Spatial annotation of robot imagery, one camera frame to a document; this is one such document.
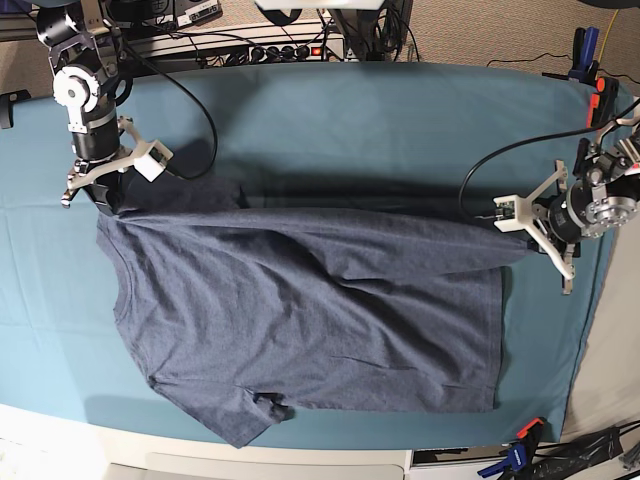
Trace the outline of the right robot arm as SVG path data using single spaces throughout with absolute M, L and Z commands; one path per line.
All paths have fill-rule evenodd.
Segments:
M 76 156 L 61 204 L 68 208 L 83 190 L 99 211 L 113 215 L 124 201 L 123 176 L 144 151 L 133 121 L 117 114 L 133 86 L 119 70 L 120 28 L 103 1 L 75 1 L 41 6 L 36 32 L 48 48 L 54 100 L 67 111 Z

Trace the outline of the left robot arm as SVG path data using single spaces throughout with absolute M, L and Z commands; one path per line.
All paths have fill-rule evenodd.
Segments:
M 517 226 L 537 253 L 549 258 L 569 295 L 574 260 L 585 240 L 595 240 L 639 216 L 639 100 L 611 117 L 593 139 L 580 140 L 573 168 L 554 169 L 525 197 L 514 198 Z

